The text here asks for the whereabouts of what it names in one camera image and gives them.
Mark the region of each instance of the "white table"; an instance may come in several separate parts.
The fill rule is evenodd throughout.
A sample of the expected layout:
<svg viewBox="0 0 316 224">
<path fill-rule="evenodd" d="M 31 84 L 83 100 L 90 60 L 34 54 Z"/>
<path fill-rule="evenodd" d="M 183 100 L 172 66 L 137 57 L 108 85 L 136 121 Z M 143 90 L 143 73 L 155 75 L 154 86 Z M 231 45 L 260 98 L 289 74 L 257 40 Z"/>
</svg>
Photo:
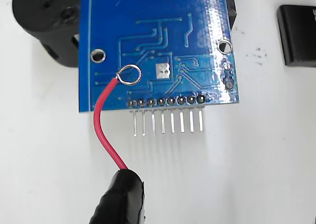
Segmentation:
<svg viewBox="0 0 316 224">
<path fill-rule="evenodd" d="M 177 123 L 174 136 L 168 124 L 165 136 L 133 138 L 132 114 L 102 114 L 109 140 L 145 182 L 148 224 L 315 219 L 316 69 L 284 66 L 276 11 L 316 0 L 236 4 L 240 104 L 206 108 L 205 133 L 181 135 Z M 21 29 L 11 0 L 0 0 L 0 16 L 0 223 L 88 224 L 117 167 L 92 115 L 78 113 L 78 71 Z"/>
</svg>

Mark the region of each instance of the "blue circuit board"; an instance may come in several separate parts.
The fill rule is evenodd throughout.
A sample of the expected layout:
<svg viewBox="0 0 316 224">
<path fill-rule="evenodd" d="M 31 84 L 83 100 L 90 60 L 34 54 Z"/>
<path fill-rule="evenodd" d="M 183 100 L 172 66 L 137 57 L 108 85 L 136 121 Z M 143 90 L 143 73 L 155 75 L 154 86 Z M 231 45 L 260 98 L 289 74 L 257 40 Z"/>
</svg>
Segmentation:
<svg viewBox="0 0 316 224">
<path fill-rule="evenodd" d="M 82 0 L 79 110 L 92 111 L 106 85 L 127 64 L 139 66 L 141 81 L 118 84 L 104 110 L 130 109 L 131 100 L 179 96 L 204 95 L 206 105 L 237 103 L 230 42 L 225 0 Z M 229 51 L 221 43 L 228 43 Z M 104 50 L 104 62 L 90 59 L 95 49 Z M 123 75 L 131 81 L 136 76 L 133 69 Z"/>
</svg>

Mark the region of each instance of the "metal pin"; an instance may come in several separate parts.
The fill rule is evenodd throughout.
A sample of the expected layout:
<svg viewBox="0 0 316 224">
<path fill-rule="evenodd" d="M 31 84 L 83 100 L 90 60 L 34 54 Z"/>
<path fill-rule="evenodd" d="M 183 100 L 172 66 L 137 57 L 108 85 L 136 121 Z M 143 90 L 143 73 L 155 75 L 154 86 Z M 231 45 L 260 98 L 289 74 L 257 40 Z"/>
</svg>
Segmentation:
<svg viewBox="0 0 316 224">
<path fill-rule="evenodd" d="M 184 134 L 184 121 L 183 121 L 183 112 L 180 111 L 180 125 L 181 125 L 181 133 Z"/>
<path fill-rule="evenodd" d="M 134 116 L 134 137 L 137 137 L 136 111 L 133 111 L 133 116 Z"/>
<path fill-rule="evenodd" d="M 192 109 L 190 109 L 190 130 L 191 130 L 191 133 L 194 133 L 193 110 Z"/>
<path fill-rule="evenodd" d="M 174 116 L 173 116 L 173 111 L 171 111 L 171 131 L 174 134 Z"/>
<path fill-rule="evenodd" d="M 146 118 L 145 118 L 145 111 L 143 111 L 143 136 L 146 135 Z"/>
<path fill-rule="evenodd" d="M 164 134 L 164 112 L 161 111 L 161 128 L 162 128 L 162 134 Z"/>
<path fill-rule="evenodd" d="M 201 133 L 203 133 L 203 116 L 202 116 L 202 110 L 198 110 L 198 119 L 199 119 L 199 130 Z"/>
<path fill-rule="evenodd" d="M 155 112 L 152 112 L 152 121 L 153 121 L 153 135 L 156 134 L 156 127 L 155 127 Z"/>
</svg>

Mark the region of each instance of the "wire loop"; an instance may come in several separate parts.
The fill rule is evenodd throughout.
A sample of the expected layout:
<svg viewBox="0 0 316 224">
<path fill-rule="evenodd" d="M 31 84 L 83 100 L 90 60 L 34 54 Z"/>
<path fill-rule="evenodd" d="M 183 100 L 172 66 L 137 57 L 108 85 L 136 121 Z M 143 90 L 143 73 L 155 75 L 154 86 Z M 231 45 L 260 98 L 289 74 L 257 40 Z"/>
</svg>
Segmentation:
<svg viewBox="0 0 316 224">
<path fill-rule="evenodd" d="M 138 72 L 138 78 L 133 81 L 133 82 L 127 82 L 127 81 L 124 81 L 122 78 L 121 78 L 121 74 L 129 69 L 129 68 L 133 68 L 133 69 L 136 69 L 137 72 Z M 140 79 L 142 78 L 142 71 L 141 69 L 137 66 L 137 65 L 125 65 L 123 68 L 121 68 L 118 72 L 117 72 L 117 79 L 124 85 L 127 85 L 127 86 L 133 86 L 133 85 L 136 85 L 139 83 Z"/>
</svg>

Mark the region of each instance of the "red wire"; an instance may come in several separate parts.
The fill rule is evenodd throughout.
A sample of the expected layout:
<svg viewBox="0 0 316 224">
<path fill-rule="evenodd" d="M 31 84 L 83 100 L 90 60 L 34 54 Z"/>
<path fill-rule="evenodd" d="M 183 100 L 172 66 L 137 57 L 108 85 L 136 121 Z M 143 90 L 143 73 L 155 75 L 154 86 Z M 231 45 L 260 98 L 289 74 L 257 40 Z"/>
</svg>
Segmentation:
<svg viewBox="0 0 316 224">
<path fill-rule="evenodd" d="M 111 158 L 114 160 L 114 162 L 118 165 L 120 169 L 128 169 L 123 160 L 120 158 L 118 153 L 115 151 L 115 149 L 111 146 L 110 142 L 107 140 L 107 138 L 104 136 L 104 133 L 102 131 L 101 127 L 101 110 L 103 107 L 104 102 L 106 101 L 109 94 L 113 91 L 115 86 L 117 85 L 118 80 L 116 78 L 113 78 L 111 82 L 108 84 L 108 86 L 104 89 L 104 91 L 101 93 L 95 108 L 94 108 L 94 114 L 93 114 L 93 123 L 94 123 L 94 129 L 95 132 L 105 148 L 105 150 L 108 152 L 108 154 L 111 156 Z"/>
</svg>

